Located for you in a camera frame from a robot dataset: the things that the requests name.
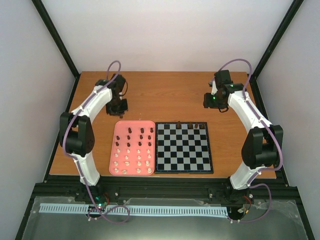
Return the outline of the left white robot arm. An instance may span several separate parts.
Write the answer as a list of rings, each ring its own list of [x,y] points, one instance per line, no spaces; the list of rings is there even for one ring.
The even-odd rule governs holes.
[[[104,188],[98,185],[100,174],[95,166],[93,148],[95,136],[92,123],[105,108],[110,116],[123,117],[128,102],[123,96],[127,80],[114,74],[111,80],[100,79],[84,102],[72,112],[63,112],[59,119],[59,144],[64,154],[72,158],[80,175],[80,182],[89,187],[86,195],[92,201],[103,198]]]

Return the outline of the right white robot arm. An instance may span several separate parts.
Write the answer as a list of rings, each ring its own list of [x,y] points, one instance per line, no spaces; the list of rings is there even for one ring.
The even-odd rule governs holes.
[[[242,163],[224,185],[224,199],[235,203],[263,171],[277,171],[282,167],[284,131],[263,116],[246,87],[234,83],[228,70],[216,72],[211,85],[211,92],[204,95],[203,106],[218,109],[221,113],[233,109],[247,132],[241,149]]]

